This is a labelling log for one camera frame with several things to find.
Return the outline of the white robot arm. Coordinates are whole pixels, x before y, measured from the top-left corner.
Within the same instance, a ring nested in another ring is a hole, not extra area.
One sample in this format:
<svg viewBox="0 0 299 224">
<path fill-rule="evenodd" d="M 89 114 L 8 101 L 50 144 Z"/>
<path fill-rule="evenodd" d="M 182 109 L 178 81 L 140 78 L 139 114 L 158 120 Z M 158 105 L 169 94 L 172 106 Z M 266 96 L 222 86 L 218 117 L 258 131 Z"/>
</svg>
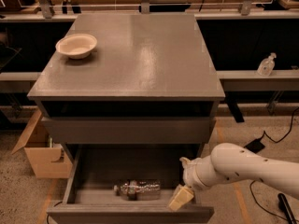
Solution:
<svg viewBox="0 0 299 224">
<path fill-rule="evenodd" d="M 299 198 L 299 164 L 259 156 L 231 143 L 215 146 L 210 155 L 189 160 L 179 159 L 183 166 L 184 185 L 178 185 L 168 203 L 172 211 L 179 210 L 194 198 L 197 191 L 219 184 L 254 180 Z"/>
</svg>

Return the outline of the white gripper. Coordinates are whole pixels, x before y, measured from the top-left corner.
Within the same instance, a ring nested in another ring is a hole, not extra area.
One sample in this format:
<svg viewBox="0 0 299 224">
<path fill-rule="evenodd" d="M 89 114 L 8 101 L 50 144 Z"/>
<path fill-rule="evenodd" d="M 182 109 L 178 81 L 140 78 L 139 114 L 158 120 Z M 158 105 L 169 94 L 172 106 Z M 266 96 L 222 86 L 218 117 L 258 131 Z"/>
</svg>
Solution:
<svg viewBox="0 0 299 224">
<path fill-rule="evenodd" d="M 186 186 L 176 187 L 167 205 L 172 211 L 177 211 L 188 203 L 194 197 L 193 191 L 208 189 L 209 161 L 206 158 L 189 160 L 186 157 L 181 157 L 179 160 L 183 167 L 183 181 Z"/>
</svg>

